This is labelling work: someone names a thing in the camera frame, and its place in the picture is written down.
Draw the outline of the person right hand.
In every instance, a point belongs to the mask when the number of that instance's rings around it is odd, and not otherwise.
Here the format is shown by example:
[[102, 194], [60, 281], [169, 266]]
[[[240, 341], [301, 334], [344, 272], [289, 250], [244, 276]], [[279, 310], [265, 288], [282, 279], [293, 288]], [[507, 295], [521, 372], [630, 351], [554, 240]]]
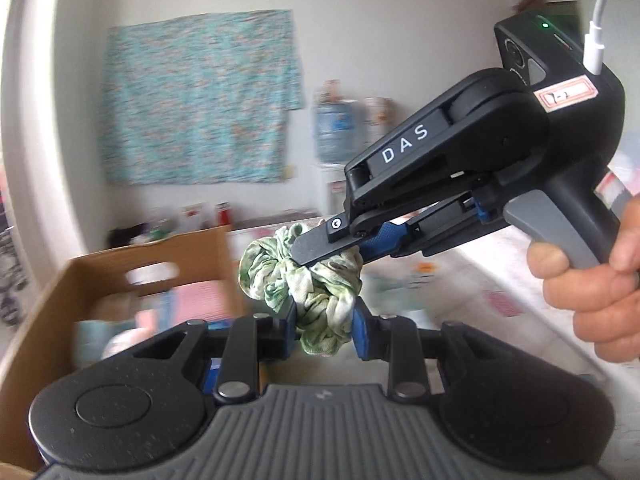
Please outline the person right hand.
[[573, 313], [573, 330], [603, 361], [638, 359], [639, 199], [626, 206], [610, 258], [590, 269], [573, 269], [559, 247], [533, 242], [527, 265], [540, 278], [544, 300]]

